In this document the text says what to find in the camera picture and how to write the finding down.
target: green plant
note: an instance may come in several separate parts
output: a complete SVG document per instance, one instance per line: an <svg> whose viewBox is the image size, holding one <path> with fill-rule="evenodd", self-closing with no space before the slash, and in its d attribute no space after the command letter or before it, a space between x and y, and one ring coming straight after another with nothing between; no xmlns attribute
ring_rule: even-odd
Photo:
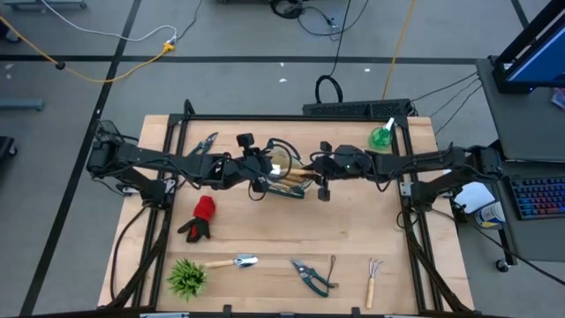
<svg viewBox="0 0 565 318"><path fill-rule="evenodd" d="M177 260L167 281L176 295L188 301L192 296L197 297L206 283L204 266L187 259Z"/></svg>

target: yellow cable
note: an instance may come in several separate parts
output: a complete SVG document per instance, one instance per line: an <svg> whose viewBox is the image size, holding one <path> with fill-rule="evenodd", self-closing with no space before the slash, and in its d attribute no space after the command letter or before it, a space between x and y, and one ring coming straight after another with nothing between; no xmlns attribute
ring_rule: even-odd
<svg viewBox="0 0 565 318"><path fill-rule="evenodd" d="M55 65L59 65L59 62L56 61L55 58L50 57L47 53L43 52L41 49L39 49L37 46L35 46L35 44L33 44L31 41L29 41L24 35L22 35L20 32L18 32L18 30L16 30L16 28L14 28L10 22L8 22L3 16L0 16L0 21L2 21L7 27L9 27L13 33L15 33L20 39L22 39L25 43L27 43L27 45L29 45L32 49L34 49L37 53L41 54L43 57L45 57L48 61L50 61L51 63L55 64ZM175 46L165 42L163 44L163 48L161 53L159 53L156 57L153 57L152 59L148 60L147 62L144 62L142 64L139 64L137 66L135 66L134 68L132 68L130 71L128 71L127 73L120 75L118 77L115 77L114 79L91 79L85 75L82 75L79 72L74 71L72 68L70 67L66 67L64 68L65 71L71 73L72 75L78 76L80 78L82 78L83 80L88 80L90 82L93 83L111 83L111 82L115 82L117 80L121 80L124 79L128 76L130 76L133 72L137 71L138 69L140 69L143 66L152 64L154 61L158 60L159 58L161 58L162 56L164 56L165 54L171 52L173 49L175 49Z"/></svg>
<svg viewBox="0 0 565 318"><path fill-rule="evenodd" d="M396 44L395 56L392 58L392 63L390 64L390 68L388 69L388 76L387 76L387 81L385 82L385 89L382 92L381 99L383 100L387 97L388 83L390 82L390 78L392 78L392 73L395 69L396 57L398 57L398 54L400 53L400 48L403 46L404 35L406 34L406 29L408 28L408 24L410 23L410 17L414 12L415 4L416 4L416 0L412 0L412 3L410 4L410 10L408 11L408 15L406 16L406 21L404 21L403 30L400 33L400 38L398 38L398 43Z"/></svg>

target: gray floor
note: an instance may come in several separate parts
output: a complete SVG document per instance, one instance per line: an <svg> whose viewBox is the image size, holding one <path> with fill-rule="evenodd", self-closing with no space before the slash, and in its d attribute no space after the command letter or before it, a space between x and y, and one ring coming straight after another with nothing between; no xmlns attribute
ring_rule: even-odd
<svg viewBox="0 0 565 318"><path fill-rule="evenodd" d="M274 16L260 1L217 5L204 0L194 28L172 53L179 57L208 56L333 56L336 42L305 34L295 21ZM63 11L73 22L120 33L133 0L87 1L87 11ZM532 19L546 0L520 0ZM316 1L339 21L343 0ZM143 0L132 36L160 24L179 31L188 23L196 1ZM350 16L363 2L354 0ZM410 0L370 0L365 15L344 37L342 54L350 57L391 57ZM114 54L117 40L82 34L52 14L14 12L0 14L51 54ZM305 24L327 31L315 15ZM485 57L500 53L520 32L510 0L427 0L417 3L405 37L402 57ZM158 53L170 37L162 31L146 42L128 43L125 54ZM0 43L0 54L35 54L25 44ZM70 67L103 78L109 63L69 63ZM121 63L118 74L135 63ZM179 112L190 98L198 113L300 114L314 101L313 86L331 64L293 63L159 63L137 71L111 88L103 117L123 133L139 134L147 114ZM379 99L387 64L339 64L347 101ZM415 98L474 72L472 65L399 64L388 98ZM461 86L417 102L420 115L437 110ZM436 129L453 114L472 88L433 117ZM49 229L63 197L101 85L90 84L43 62L0 63L0 95L5 98L42 98L47 107L37 111L0 112L0 135L17 139L19 155L4 169L0 180L0 316L18 314L41 256ZM325 101L334 93L322 88ZM438 135L441 148L489 144L496 139L492 119L479 90L454 120ZM116 229L121 199L83 174L74 196L59 245L35 307L36 314L94 308ZM493 261L498 247L477 233L462 228L463 257L478 310L519 317L561 317L565 312L562 289L520 265L500 274ZM565 264L537 263L565 277Z"/></svg>

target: glove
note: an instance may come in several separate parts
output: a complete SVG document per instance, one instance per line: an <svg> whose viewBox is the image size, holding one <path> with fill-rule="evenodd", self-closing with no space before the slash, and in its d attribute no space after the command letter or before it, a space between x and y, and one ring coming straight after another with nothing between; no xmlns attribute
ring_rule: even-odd
<svg viewBox="0 0 565 318"><path fill-rule="evenodd" d="M215 204L212 198L207 195L202 195L192 213L194 218L181 226L177 232L180 234L188 231L186 236L187 243L196 243L202 236L205 236L206 239L210 239L208 222L214 215L214 212Z"/></svg>

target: green-handled pruners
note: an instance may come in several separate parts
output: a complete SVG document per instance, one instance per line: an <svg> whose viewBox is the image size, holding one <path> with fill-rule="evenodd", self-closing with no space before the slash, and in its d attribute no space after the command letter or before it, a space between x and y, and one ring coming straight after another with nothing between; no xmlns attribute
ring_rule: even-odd
<svg viewBox="0 0 565 318"><path fill-rule="evenodd" d="M328 289L334 288L334 286L330 284L324 277L318 275L315 269L311 269L307 267L303 262L299 260L290 260L290 262L292 263L292 265L294 265L294 268L297 269L300 278L302 278L302 281L305 282L308 285L308 287L310 287L310 289L315 291L321 297L327 297L328 293L316 287L316 285L312 283L313 278L316 278L318 281L320 281L320 283L324 284Z"/></svg>
<svg viewBox="0 0 565 318"><path fill-rule="evenodd" d="M193 149L191 151L191 153L188 154L188 155L194 155L194 154L198 153L200 150L202 150L201 154L204 155L205 153L208 152L208 150L210 150L210 148L212 147L212 144L214 143L214 140L215 140L216 137L218 137L218 132L212 133L211 135L208 136L208 138L199 142L198 146L196 146L196 148Z"/></svg>

